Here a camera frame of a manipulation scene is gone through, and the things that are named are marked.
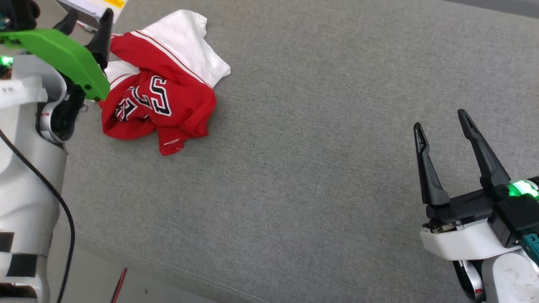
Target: white stripe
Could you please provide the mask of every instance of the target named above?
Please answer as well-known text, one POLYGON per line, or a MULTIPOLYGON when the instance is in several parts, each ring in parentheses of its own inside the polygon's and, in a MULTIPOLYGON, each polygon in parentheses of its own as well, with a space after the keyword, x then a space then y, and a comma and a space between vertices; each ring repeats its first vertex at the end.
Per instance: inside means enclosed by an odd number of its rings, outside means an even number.
POLYGON ((174 63, 176 63, 176 65, 178 65, 181 69, 183 69, 184 72, 190 74, 191 76, 193 76, 193 77, 194 77, 195 79, 197 79, 198 81, 200 81, 200 82, 206 84, 206 83, 204 82, 204 80, 202 80, 197 74, 192 73, 191 71, 189 71, 189 69, 188 69, 185 65, 183 65, 178 59, 176 59, 176 57, 174 57, 174 55, 171 54, 171 51, 170 51, 170 50, 164 48, 163 46, 161 46, 161 45, 159 45, 159 44, 157 44, 157 43, 155 43, 152 39, 150 39, 150 38, 148 38, 148 37, 146 37, 146 36, 144 36, 144 35, 141 35, 141 34, 137 33, 136 31, 131 32, 131 34, 132 34, 133 36, 135 36, 135 37, 138 37, 138 38, 141 38, 141 39, 144 39, 144 40, 150 42, 150 43, 151 43, 152 45, 154 45, 157 49, 159 49, 159 50, 162 51, 164 54, 166 54, 170 59, 172 59, 172 61, 174 61, 174 63))
POLYGON ((113 90, 118 84, 122 83, 124 80, 126 80, 127 78, 133 76, 134 74, 129 74, 129 75, 123 75, 119 78, 116 78, 112 81, 112 84, 110 85, 110 90, 113 90))

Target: teal connector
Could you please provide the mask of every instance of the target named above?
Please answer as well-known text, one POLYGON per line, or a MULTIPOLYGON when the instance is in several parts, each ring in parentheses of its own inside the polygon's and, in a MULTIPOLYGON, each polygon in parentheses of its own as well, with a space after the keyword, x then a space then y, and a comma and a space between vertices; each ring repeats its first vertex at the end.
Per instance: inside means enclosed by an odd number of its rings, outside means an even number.
POLYGON ((524 248, 528 256, 539 265, 539 237, 534 233, 525 236, 522 248, 524 248))

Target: tag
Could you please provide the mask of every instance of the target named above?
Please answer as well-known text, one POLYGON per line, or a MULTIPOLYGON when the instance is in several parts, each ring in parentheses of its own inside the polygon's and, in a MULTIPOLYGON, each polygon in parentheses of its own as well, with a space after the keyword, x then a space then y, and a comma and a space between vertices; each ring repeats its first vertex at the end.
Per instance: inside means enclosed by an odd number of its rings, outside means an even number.
POLYGON ((24 94, 24 86, 21 81, 2 80, 0 81, 0 98, 15 97, 17 94, 24 94))
POLYGON ((41 78, 0 81, 0 108, 37 102, 47 102, 47 91, 41 87, 41 78))
POLYGON ((126 5, 126 2, 123 0, 105 0, 108 4, 112 4, 117 8, 122 8, 124 5, 126 5))

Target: black tape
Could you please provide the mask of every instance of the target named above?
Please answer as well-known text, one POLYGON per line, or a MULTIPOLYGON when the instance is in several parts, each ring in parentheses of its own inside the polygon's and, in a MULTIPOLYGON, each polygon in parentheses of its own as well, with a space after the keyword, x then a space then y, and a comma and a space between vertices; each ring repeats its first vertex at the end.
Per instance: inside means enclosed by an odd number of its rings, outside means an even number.
POLYGON ((0 252, 11 252, 14 236, 13 232, 0 232, 0 252))
POLYGON ((35 277, 37 255, 29 253, 13 254, 6 277, 35 277))

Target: white label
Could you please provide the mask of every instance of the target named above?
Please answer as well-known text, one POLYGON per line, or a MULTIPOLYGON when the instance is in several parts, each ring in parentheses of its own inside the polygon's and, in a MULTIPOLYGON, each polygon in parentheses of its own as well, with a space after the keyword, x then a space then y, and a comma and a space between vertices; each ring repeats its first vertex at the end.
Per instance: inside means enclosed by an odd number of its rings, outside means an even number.
POLYGON ((24 94, 24 86, 21 81, 2 80, 0 81, 0 96, 24 94))
POLYGON ((41 78, 0 81, 0 108, 35 102, 47 102, 47 92, 41 86, 41 78))

